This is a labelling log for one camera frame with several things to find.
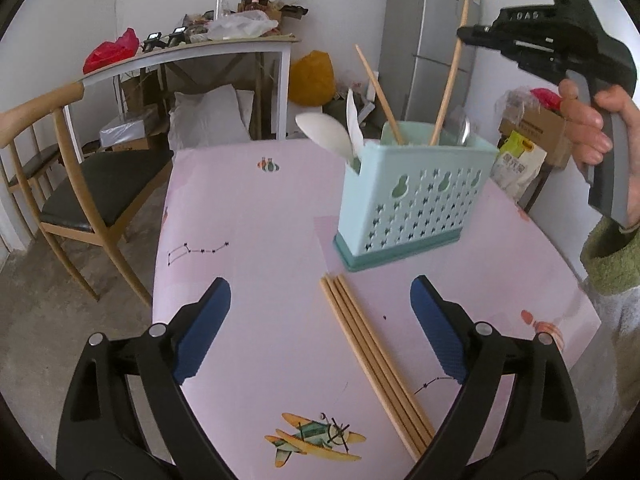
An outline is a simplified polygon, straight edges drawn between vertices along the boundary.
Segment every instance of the refrigerator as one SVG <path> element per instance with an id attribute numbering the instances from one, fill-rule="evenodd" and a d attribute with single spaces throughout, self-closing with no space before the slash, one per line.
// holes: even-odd
<path id="1" fill-rule="evenodd" d="M 378 70 L 380 85 L 396 119 L 435 123 L 464 1 L 386 0 Z M 480 3 L 469 0 L 468 25 L 480 22 Z M 466 101 L 475 57 L 475 47 L 463 47 L 449 112 Z M 373 120 L 382 127 L 384 114 L 376 110 Z"/>

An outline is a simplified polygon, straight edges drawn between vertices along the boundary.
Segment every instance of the table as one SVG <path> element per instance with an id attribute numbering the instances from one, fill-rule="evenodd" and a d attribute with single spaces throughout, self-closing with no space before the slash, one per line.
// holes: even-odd
<path id="1" fill-rule="evenodd" d="M 318 285 L 325 272 L 342 272 L 332 237 L 343 176 L 344 161 L 309 140 L 177 153 L 162 218 L 153 320 L 169 321 L 217 276 L 230 283 L 229 314 L 199 373 L 182 390 L 241 480 L 393 480 L 412 468 Z M 459 386 L 437 380 L 424 387 L 444 373 L 409 302 L 410 284 L 420 274 L 473 320 L 505 335 L 533 338 L 524 311 L 534 322 L 554 323 L 569 367 L 600 324 L 558 252 L 489 181 L 460 241 L 347 276 L 436 428 Z M 510 378 L 504 379 L 475 460 L 492 448 L 510 389 Z M 295 433 L 295 422 L 304 418 L 320 426 L 332 418 L 350 424 L 366 438 L 349 444 L 349 453 L 361 459 L 293 454 L 276 468 L 277 439 Z"/>
<path id="2" fill-rule="evenodd" d="M 202 43 L 182 44 L 172 48 L 156 49 L 146 54 L 138 54 L 129 59 L 101 68 L 85 75 L 80 81 L 84 86 L 110 79 L 115 76 L 140 70 L 149 66 L 172 63 L 196 57 L 220 56 L 222 54 L 247 54 L 276 52 L 280 54 L 280 73 L 278 76 L 277 124 L 276 138 L 284 140 L 287 136 L 287 100 L 289 94 L 289 67 L 291 63 L 291 47 L 299 40 L 293 36 L 268 36 L 266 38 L 248 38 L 242 40 L 204 41 Z M 64 108 L 66 123 L 71 132 L 71 139 L 76 150 L 78 161 L 82 162 L 82 146 L 73 128 L 71 107 Z"/>

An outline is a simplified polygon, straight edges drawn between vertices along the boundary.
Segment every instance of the white plastic spoon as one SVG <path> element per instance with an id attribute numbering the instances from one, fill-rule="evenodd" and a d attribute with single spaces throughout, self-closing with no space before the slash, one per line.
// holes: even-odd
<path id="1" fill-rule="evenodd" d="M 347 95 L 347 129 L 349 131 L 349 137 L 351 137 L 353 153 L 355 156 L 362 159 L 364 137 L 362 136 L 362 130 L 358 124 L 358 109 L 356 108 L 356 103 L 353 100 L 353 90 L 351 88 L 349 88 L 349 94 Z"/>
<path id="2" fill-rule="evenodd" d="M 349 133 L 338 121 L 326 114 L 306 113 L 296 115 L 296 123 L 302 132 L 318 146 L 353 162 L 353 147 Z"/>

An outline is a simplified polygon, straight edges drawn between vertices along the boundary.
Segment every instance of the fuzzy sweater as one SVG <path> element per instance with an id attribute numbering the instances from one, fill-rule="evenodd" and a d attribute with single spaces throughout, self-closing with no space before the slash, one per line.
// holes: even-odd
<path id="1" fill-rule="evenodd" d="M 602 325 L 570 375 L 593 463 L 640 401 L 640 235 L 621 233 L 604 219 L 581 260 L 589 275 L 584 289 Z"/>

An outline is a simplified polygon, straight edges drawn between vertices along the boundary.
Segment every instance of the finger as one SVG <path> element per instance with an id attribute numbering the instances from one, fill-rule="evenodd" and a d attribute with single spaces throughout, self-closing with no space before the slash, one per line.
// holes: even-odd
<path id="1" fill-rule="evenodd" d="M 583 161 L 581 161 L 581 160 L 577 160 L 575 157 L 574 157 L 574 162 L 575 162 L 575 165 L 577 166 L 578 170 L 580 170 L 580 173 L 584 173 L 584 168 L 586 166 L 585 163 Z"/>
<path id="2" fill-rule="evenodd" d="M 597 110 L 594 110 L 594 108 L 591 108 L 576 99 L 563 100 L 560 105 L 560 111 L 567 121 L 591 126 L 598 130 L 601 130 L 604 126 L 602 116 Z"/>
<path id="3" fill-rule="evenodd" d="M 613 148 L 611 139 L 592 126 L 568 122 L 564 134 L 574 144 L 584 144 L 600 153 L 610 152 Z"/>
<path id="4" fill-rule="evenodd" d="M 589 164 L 596 166 L 602 162 L 602 153 L 584 144 L 574 144 L 573 155 L 576 164 Z"/>
<path id="5" fill-rule="evenodd" d="M 620 113 L 629 128 L 640 127 L 640 111 L 622 86 L 613 85 L 608 90 L 598 92 L 595 101 L 609 112 Z"/>
<path id="6" fill-rule="evenodd" d="M 558 91 L 562 99 L 578 98 L 578 85 L 570 79 L 563 79 L 558 85 Z"/>

